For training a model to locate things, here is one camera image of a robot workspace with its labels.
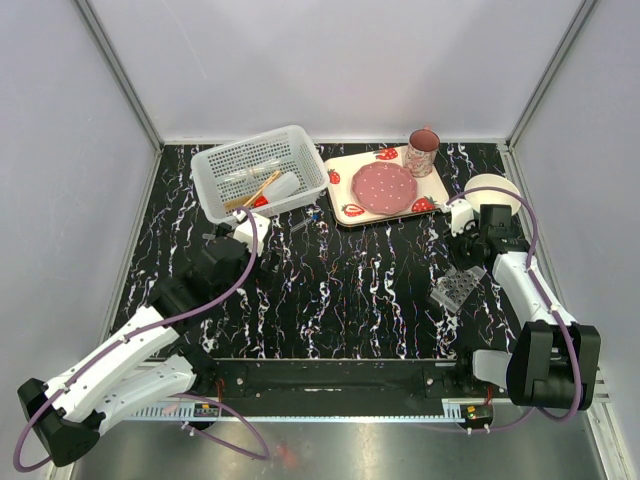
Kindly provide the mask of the wooden test tube clamp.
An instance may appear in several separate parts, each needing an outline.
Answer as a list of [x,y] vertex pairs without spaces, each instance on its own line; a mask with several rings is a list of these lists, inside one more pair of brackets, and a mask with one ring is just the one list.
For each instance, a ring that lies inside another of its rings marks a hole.
[[242,207],[251,207],[255,201],[263,195],[264,190],[270,186],[273,182],[275,182],[281,176],[281,171],[276,170],[259,188],[258,190],[251,196],[247,197],[242,203]]

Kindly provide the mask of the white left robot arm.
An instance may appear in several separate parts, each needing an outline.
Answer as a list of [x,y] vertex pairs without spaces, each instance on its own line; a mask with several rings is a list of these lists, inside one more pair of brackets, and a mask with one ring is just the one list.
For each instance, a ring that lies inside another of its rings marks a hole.
[[25,430],[35,433],[47,461],[74,463],[119,422],[163,398],[186,395],[201,402],[209,392],[223,393],[219,363],[184,338],[254,277],[263,243],[262,234],[215,238],[83,360],[18,388]]

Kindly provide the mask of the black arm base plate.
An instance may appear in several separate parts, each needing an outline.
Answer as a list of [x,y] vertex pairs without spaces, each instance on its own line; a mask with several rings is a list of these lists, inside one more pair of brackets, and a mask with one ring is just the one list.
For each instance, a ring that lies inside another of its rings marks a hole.
[[268,419],[453,419],[455,404],[507,398],[503,387],[451,360],[219,359],[194,390]]

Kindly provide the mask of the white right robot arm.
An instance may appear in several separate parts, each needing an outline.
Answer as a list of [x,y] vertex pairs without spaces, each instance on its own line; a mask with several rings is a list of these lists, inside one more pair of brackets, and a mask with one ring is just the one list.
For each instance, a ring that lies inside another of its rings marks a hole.
[[555,297],[530,244],[512,224],[510,206],[483,204],[475,210],[458,199],[447,208],[448,245],[455,266],[489,273],[521,323],[512,352],[476,350],[470,362],[454,371],[457,390],[472,397],[491,383],[519,406],[588,409],[601,346],[597,329],[579,324]]

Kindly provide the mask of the clear plastic funnel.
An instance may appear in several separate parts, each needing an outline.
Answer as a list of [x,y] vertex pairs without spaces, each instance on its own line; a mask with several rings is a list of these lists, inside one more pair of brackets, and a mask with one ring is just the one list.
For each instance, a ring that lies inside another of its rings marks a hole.
[[222,182],[235,183],[247,182],[254,179],[257,175],[262,174],[272,167],[270,162],[263,162],[255,166],[248,166],[244,169],[232,172],[223,177]]

